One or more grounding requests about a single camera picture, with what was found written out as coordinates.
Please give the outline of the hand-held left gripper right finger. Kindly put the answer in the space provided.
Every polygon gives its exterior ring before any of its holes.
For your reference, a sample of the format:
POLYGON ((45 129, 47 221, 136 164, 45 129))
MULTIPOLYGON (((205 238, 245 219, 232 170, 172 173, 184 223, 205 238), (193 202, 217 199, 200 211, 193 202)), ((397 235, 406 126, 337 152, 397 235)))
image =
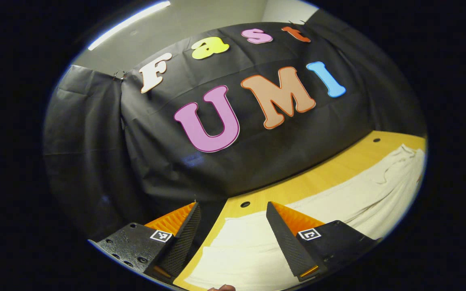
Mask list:
POLYGON ((323 223, 274 201, 267 203, 266 218, 300 282, 329 276, 379 243, 340 220, 323 223))

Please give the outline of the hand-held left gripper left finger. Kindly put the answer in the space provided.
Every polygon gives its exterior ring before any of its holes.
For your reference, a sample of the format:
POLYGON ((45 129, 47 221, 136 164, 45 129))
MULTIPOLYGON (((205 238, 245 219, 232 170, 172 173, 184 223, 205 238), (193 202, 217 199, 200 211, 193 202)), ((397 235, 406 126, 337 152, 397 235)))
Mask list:
POLYGON ((90 243, 136 273, 172 283, 185 267, 201 219, 194 201, 150 223, 129 223, 90 243))

